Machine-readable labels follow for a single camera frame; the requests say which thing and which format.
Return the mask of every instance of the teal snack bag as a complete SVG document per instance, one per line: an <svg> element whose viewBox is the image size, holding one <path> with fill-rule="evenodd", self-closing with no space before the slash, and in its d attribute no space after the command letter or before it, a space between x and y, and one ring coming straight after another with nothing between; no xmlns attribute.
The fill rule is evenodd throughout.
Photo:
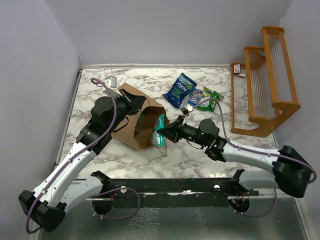
<svg viewBox="0 0 320 240"><path fill-rule="evenodd" d="M163 129L165 127L165 115L161 114L157 117L154 129L152 130L151 142L154 146L164 146L165 137L157 133L158 129Z"/></svg>
<svg viewBox="0 0 320 240"><path fill-rule="evenodd" d="M209 100L206 101L202 104L200 104L199 106L196 107L196 109L201 110L201 111L207 111L207 112L214 112L216 105L217 105L217 101L223 99L225 96L223 96L222 94L218 93L217 91L211 91L209 88L204 87L203 88L203 94L201 97L201 102L206 100L206 99L216 99L216 100Z"/></svg>
<svg viewBox="0 0 320 240"><path fill-rule="evenodd" d="M171 89L168 93L163 94L165 99L168 100L174 107L177 109L180 108L180 105L184 98L191 93L191 91L197 86L197 84L192 81L191 78L186 76L184 73L181 73L180 76L175 80Z"/></svg>

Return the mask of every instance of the gray floor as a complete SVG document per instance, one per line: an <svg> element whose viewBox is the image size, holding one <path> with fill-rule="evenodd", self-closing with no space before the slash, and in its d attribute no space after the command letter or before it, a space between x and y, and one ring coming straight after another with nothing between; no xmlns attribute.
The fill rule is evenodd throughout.
<svg viewBox="0 0 320 240"><path fill-rule="evenodd" d="M41 240L306 240L295 200L278 199L275 210L260 218L239 216L230 208L142 208L122 221L93 216L91 200L73 209L53 232L43 230ZM248 213L258 214L273 203L271 198L251 200ZM133 209L117 209L124 216Z"/></svg>

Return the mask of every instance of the black cable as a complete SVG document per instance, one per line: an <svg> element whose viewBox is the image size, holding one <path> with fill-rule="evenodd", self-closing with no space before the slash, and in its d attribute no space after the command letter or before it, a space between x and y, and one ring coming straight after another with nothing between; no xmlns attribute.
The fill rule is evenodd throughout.
<svg viewBox="0 0 320 240"><path fill-rule="evenodd" d="M187 140L186 141L191 147L193 147L194 149L198 149L198 150L202 150L202 149L204 149L204 147L202 146L202 147L200 147L200 148L198 148L198 147L195 147L195 146L192 146L191 145L191 143Z"/></svg>
<svg viewBox="0 0 320 240"><path fill-rule="evenodd" d="M129 124L129 118L127 116L125 116L126 120L127 120L127 123L121 127L119 127L117 130L114 130L113 132L114 133L117 133L119 132L121 129L124 129L128 124Z"/></svg>

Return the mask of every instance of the white marble surface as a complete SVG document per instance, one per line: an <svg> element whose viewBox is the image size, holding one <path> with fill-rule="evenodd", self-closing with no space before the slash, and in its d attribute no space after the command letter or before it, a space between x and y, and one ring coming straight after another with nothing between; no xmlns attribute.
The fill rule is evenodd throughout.
<svg viewBox="0 0 320 240"><path fill-rule="evenodd" d="M230 133L231 128L231 80L229 68L124 68L124 69L84 69L76 94L61 159L69 152L80 130L86 125L89 112L94 102L103 96L100 87L90 82L92 77L104 80L113 75L118 79L118 86L126 82L164 106L169 120L174 120L180 111L162 96L181 74L193 79L198 88L208 87L218 91L225 98L220 102L226 123L228 136L241 144L275 148L275 141L270 135L266 138L251 137ZM236 101L245 101L243 97ZM188 124L197 126L205 118L211 118L221 129L221 117L218 108L215 112L196 110ZM223 163L209 159L203 150L197 150L181 140L179 143L167 142L167 156L162 157L156 148L132 150L117 140L112 140L105 149L90 162L78 175L79 179L87 178L92 172L101 171L111 178L205 178L231 177L236 169L252 170L254 167L240 163Z"/></svg>

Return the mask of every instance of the snack package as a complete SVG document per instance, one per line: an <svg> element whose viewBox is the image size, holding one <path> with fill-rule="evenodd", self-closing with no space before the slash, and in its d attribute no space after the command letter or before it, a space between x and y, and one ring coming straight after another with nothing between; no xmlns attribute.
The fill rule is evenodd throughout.
<svg viewBox="0 0 320 240"><path fill-rule="evenodd" d="M165 115L161 114L157 117L154 129L152 130L151 142L154 146L164 146L165 137L157 133L158 129L163 129L165 127Z"/></svg>
<svg viewBox="0 0 320 240"><path fill-rule="evenodd" d="M188 104L191 104L193 106L197 105L200 100L201 100L201 96L202 96L203 91L199 90L199 89L193 89L191 96L189 98Z"/></svg>
<svg viewBox="0 0 320 240"><path fill-rule="evenodd" d="M202 104L200 104L199 106L196 107L196 109L199 109L201 111L208 111L208 112L214 112L216 105L217 105L217 101L223 99L225 96L223 96L222 94L218 93L217 91L211 91L210 89L208 89L207 87L203 88L203 94L201 97L201 102L203 100L209 99L209 98L214 98L216 100L209 100L206 101Z"/></svg>
<svg viewBox="0 0 320 240"><path fill-rule="evenodd" d="M165 99L168 100L174 107L177 109L180 108L180 105L184 98L197 86L197 84L191 80L184 73L181 73L180 76L175 80L171 89L168 93L163 94Z"/></svg>

